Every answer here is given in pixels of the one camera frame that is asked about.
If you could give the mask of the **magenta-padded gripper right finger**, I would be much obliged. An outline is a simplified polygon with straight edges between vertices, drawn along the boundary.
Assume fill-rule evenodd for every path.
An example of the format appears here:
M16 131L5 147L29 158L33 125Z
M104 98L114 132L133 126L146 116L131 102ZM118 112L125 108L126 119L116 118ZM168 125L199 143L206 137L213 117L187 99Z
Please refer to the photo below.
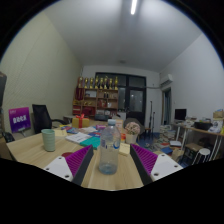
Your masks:
M130 154L144 185L164 178L182 167L168 155L155 154L138 145L130 145Z

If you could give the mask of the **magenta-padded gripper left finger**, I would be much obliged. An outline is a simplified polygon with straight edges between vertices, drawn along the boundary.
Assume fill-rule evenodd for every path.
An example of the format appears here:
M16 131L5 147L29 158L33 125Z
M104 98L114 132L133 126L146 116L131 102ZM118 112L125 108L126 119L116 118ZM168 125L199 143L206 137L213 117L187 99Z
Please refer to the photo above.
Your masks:
M76 185L81 185L92 157L93 146L89 145L67 157L57 157L44 170Z

